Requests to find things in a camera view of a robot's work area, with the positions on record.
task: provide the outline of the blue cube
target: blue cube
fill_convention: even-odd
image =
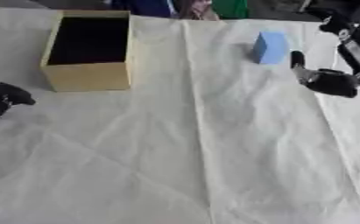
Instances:
[[[259,64],[278,64],[288,53],[285,34],[275,31],[262,31],[253,48],[254,60]]]

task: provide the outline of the white cloth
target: white cloth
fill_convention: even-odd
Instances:
[[[0,120],[0,224],[360,223],[360,97],[248,57],[280,31],[349,69],[318,24],[133,17],[132,90],[59,94],[39,71],[55,14],[0,9],[0,81],[38,101]]]

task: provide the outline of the open box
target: open box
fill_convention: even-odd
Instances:
[[[58,92],[127,89],[130,13],[64,10],[47,43],[41,68]]]

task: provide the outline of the white tablecloth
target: white tablecloth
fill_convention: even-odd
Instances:
[[[0,81],[38,101],[0,120],[0,224],[360,223],[360,96],[248,56],[279,31],[349,71],[318,24],[133,17],[132,90],[58,94],[39,71],[55,14],[0,9]]]

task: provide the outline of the wooden box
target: wooden box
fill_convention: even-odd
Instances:
[[[128,11],[62,11],[41,60],[53,89],[83,92],[129,88],[130,30]]]

